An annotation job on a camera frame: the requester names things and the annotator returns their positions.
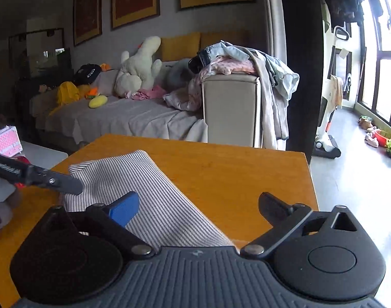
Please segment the grey striped knit garment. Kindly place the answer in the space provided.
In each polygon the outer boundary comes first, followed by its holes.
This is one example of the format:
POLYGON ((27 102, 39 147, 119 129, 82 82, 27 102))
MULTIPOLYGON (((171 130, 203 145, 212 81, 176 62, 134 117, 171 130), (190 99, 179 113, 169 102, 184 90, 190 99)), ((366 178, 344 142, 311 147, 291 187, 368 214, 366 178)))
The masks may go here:
POLYGON ((110 204, 135 192, 139 209, 126 229, 155 249, 233 244, 143 150, 72 165, 69 173, 81 180, 83 192, 61 195, 68 212, 85 211, 96 203, 110 204))

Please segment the pink patterned box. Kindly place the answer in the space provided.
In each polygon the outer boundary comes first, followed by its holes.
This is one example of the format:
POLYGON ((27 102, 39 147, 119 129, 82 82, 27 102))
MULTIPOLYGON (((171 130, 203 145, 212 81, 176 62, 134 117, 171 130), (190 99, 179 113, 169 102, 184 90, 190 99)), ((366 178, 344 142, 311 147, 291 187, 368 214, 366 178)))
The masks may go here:
POLYGON ((16 127, 7 126, 0 130, 0 155, 14 157, 23 151, 16 127))

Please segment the white exercise machine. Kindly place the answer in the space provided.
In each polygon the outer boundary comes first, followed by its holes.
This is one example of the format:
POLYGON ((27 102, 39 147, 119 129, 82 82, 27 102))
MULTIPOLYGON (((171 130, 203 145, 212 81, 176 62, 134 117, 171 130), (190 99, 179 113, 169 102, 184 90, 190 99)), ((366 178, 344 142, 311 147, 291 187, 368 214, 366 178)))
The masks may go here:
POLYGON ((348 75, 348 58, 351 36, 343 26, 332 24, 326 2, 321 3, 323 20, 324 67, 322 76, 321 103, 313 155, 326 159, 341 156, 334 137, 329 134, 334 113, 342 107, 344 84, 348 75))

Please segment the yellow garment on sofa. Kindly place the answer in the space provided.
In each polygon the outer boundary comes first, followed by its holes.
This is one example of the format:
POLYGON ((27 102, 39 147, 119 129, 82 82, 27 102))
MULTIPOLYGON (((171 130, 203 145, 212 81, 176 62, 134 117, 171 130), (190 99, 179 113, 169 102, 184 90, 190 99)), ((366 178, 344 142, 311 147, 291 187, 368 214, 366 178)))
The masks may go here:
POLYGON ((49 113, 54 114, 62 107, 78 102, 85 98, 86 94, 91 90, 90 85, 79 85, 76 86, 71 81, 63 82, 59 87, 56 94, 56 105, 55 108, 49 113))

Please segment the yellow plush toy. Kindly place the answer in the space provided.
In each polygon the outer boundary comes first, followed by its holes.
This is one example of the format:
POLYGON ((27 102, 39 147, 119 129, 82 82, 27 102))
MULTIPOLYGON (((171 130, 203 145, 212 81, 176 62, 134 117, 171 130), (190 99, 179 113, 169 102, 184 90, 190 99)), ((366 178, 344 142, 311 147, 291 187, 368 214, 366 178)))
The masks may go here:
POLYGON ((91 109, 97 109, 106 104, 107 101, 108 98, 105 95, 98 95, 89 101, 88 107, 90 107, 91 109))

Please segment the pink cloth on sofa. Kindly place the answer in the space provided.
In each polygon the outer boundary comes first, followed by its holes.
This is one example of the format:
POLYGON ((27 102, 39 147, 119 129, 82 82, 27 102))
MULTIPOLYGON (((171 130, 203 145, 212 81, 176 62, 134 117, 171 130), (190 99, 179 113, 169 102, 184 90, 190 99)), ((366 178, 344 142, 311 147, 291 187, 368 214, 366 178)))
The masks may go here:
POLYGON ((162 99, 167 92, 160 87, 155 85, 152 89, 145 90, 139 89, 136 92, 127 92, 125 97, 136 101, 148 100, 148 99, 162 99))

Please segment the black cap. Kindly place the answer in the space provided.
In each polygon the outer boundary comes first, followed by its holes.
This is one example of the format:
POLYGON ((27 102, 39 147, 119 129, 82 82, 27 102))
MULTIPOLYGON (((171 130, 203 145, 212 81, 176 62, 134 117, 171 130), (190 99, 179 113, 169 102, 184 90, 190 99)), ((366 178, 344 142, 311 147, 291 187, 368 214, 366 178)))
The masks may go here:
POLYGON ((90 85, 102 72, 101 66, 96 64, 82 65, 74 74, 73 83, 76 86, 90 85))

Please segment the red basin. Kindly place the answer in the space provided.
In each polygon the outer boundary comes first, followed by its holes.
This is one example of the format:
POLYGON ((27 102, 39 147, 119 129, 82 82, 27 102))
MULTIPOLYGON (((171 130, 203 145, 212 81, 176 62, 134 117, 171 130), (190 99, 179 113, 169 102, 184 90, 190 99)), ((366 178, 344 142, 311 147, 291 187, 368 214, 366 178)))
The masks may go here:
POLYGON ((372 134, 373 134, 373 137, 375 137, 378 140, 378 145, 380 147, 387 147, 387 142, 389 140, 391 141, 391 134, 386 131, 377 129, 377 130, 373 131, 372 134))

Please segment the grey covered sofa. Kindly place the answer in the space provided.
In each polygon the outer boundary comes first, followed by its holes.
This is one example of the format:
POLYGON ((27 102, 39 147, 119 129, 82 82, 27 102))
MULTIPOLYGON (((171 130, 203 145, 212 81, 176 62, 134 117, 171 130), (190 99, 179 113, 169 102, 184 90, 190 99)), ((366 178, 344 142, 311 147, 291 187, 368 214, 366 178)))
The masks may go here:
POLYGON ((206 142, 206 124, 201 111, 180 111, 168 106, 164 99, 136 101, 110 95, 117 72, 103 72, 96 82, 103 86, 108 101, 91 109, 88 100, 62 107, 52 115, 56 105, 56 89, 36 95, 30 100, 30 115, 44 141, 71 151, 114 133, 125 136, 163 138, 206 142))

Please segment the white plush duck toy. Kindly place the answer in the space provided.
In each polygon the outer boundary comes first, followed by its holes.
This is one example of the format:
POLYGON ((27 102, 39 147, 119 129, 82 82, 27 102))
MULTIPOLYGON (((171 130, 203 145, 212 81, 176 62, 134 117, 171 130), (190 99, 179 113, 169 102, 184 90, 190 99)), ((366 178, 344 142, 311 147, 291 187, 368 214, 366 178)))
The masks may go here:
POLYGON ((137 52, 131 56, 128 51, 122 53, 121 65, 115 81, 115 94, 118 97, 132 95, 139 90, 151 90, 162 68, 160 59, 153 60, 161 39, 158 36, 147 37, 137 52))

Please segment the grey neck pillow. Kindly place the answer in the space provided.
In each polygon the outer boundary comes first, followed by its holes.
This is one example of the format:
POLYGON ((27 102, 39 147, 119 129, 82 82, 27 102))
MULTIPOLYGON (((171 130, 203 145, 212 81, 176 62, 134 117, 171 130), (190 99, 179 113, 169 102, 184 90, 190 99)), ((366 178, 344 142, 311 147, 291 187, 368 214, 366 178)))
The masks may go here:
POLYGON ((163 62, 158 76, 160 86, 167 92, 187 87, 195 75, 188 66, 189 61, 190 59, 181 59, 179 61, 163 62))

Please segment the yellow sofa cushion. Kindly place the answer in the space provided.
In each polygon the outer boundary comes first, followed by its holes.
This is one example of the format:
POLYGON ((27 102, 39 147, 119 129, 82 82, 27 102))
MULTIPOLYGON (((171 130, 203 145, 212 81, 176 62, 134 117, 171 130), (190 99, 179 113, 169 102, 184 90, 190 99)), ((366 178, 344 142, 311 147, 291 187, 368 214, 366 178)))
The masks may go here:
POLYGON ((200 40, 200 32, 193 32, 176 37, 162 37, 160 58, 165 62, 191 59, 196 56, 199 51, 200 40))

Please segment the left framed picture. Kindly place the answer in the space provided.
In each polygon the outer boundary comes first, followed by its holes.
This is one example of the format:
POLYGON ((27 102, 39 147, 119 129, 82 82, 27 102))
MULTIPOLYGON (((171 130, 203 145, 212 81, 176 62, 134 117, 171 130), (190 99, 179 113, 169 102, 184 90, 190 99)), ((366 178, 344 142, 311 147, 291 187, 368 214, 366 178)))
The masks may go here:
POLYGON ((101 0, 73 0, 73 45, 102 34, 101 0))

